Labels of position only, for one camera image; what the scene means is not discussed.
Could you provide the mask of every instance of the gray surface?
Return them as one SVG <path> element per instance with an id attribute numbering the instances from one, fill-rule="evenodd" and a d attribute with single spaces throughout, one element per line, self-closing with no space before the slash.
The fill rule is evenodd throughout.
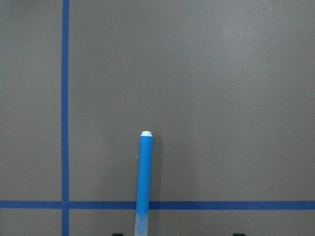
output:
<path id="1" fill-rule="evenodd" d="M 313 200 L 313 1 L 74 1 L 72 200 Z"/>
<path id="2" fill-rule="evenodd" d="M 0 209 L 1 236 L 60 236 L 61 211 Z"/>
<path id="3" fill-rule="evenodd" d="M 1 3 L 0 200 L 61 199 L 61 9 Z"/>
<path id="4" fill-rule="evenodd" d="M 150 211 L 150 236 L 313 236 L 314 211 Z M 134 232 L 131 210 L 72 210 L 71 235 L 100 236 Z"/>

